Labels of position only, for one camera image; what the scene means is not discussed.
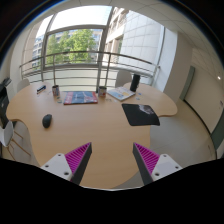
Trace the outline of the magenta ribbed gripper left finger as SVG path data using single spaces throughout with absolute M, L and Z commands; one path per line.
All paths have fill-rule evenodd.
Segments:
M 91 154 L 92 145 L 86 143 L 66 154 L 57 153 L 42 166 L 42 169 L 79 185 Z

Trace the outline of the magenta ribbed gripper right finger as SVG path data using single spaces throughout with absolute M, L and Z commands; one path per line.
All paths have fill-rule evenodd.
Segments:
M 133 144 L 133 155 L 145 185 L 182 169 L 168 154 L 157 154 L 137 143 Z

